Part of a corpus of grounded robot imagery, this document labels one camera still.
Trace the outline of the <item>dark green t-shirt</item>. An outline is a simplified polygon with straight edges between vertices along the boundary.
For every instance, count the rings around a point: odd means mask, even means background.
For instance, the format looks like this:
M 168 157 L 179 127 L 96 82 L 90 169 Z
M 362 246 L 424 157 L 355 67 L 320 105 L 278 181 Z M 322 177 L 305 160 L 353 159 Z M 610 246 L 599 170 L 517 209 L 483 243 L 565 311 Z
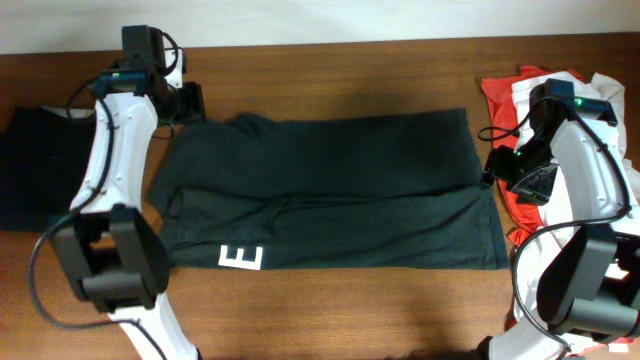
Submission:
M 509 260 L 462 108 L 184 129 L 148 191 L 180 267 L 498 270 Z

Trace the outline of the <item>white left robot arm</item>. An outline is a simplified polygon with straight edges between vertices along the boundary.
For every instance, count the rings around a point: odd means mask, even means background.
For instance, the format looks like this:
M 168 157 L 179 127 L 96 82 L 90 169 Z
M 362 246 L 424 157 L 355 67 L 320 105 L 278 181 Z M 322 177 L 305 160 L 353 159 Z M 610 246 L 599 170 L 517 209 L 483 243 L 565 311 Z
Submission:
M 142 215 L 147 150 L 178 92 L 154 70 L 106 70 L 95 135 L 69 215 L 48 237 L 74 292 L 119 325 L 143 359 L 198 359 L 169 303 L 167 252 Z

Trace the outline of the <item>white folded garment underneath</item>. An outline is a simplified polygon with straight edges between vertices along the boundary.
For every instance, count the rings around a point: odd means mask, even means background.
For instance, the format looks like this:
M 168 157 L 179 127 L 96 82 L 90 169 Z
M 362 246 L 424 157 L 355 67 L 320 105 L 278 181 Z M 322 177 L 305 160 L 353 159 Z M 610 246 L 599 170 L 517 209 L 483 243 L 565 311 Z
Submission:
M 42 110 L 48 111 L 55 115 L 61 116 L 63 118 L 71 119 L 74 121 L 88 121 L 90 118 L 95 116 L 95 111 L 93 109 L 75 109 L 72 108 L 67 111 L 65 108 L 56 108 L 50 106 L 42 106 Z

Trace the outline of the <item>folded black garment stack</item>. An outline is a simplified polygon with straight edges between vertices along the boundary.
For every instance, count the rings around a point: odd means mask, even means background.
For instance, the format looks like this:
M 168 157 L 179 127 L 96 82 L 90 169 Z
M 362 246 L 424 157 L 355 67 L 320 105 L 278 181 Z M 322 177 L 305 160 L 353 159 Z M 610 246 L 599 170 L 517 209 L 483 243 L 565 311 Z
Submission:
M 1 229 L 38 232 L 65 215 L 85 175 L 95 116 L 17 107 L 1 132 Z

